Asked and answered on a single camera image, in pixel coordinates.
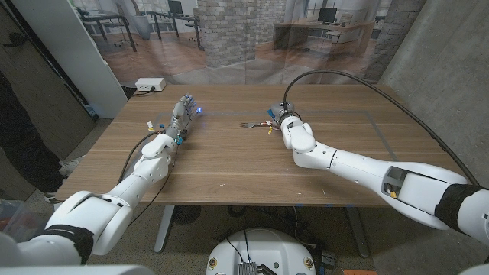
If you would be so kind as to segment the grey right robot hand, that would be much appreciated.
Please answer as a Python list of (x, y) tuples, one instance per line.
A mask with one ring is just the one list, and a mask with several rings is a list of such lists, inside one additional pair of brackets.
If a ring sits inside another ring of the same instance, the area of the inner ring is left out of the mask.
[(275, 128), (279, 128), (282, 120), (287, 116), (290, 116), (290, 112), (294, 111), (295, 106), (292, 102), (287, 102), (287, 106), (284, 106), (283, 102), (278, 102), (272, 104), (267, 113), (271, 117), (271, 125)]

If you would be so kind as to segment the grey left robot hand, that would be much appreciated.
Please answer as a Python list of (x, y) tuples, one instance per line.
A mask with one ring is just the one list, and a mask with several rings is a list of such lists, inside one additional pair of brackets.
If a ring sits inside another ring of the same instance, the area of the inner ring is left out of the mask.
[(166, 127), (165, 134), (172, 137), (177, 144), (186, 140), (190, 123), (196, 115), (202, 112), (196, 106), (194, 98), (190, 94), (185, 94), (174, 106), (170, 123)]

